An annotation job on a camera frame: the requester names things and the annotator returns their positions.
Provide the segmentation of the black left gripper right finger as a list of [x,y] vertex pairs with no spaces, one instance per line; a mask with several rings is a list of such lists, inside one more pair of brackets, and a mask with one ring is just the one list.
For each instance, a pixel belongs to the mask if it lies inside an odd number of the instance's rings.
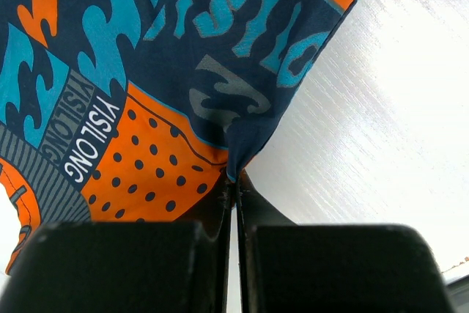
[[242,173],[244,312],[454,312],[427,242],[399,224],[298,225]]

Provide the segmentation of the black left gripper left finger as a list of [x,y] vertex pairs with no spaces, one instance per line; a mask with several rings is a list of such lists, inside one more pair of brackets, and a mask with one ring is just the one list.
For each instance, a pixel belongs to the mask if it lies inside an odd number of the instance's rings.
[[231,195],[222,174],[173,222],[47,224],[26,244],[3,312],[225,312]]

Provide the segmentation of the blue orange patterned shorts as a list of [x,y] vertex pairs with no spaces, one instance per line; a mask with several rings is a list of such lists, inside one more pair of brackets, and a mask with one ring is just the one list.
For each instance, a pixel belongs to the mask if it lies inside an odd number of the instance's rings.
[[173,221],[235,181],[356,0],[1,0],[21,224]]

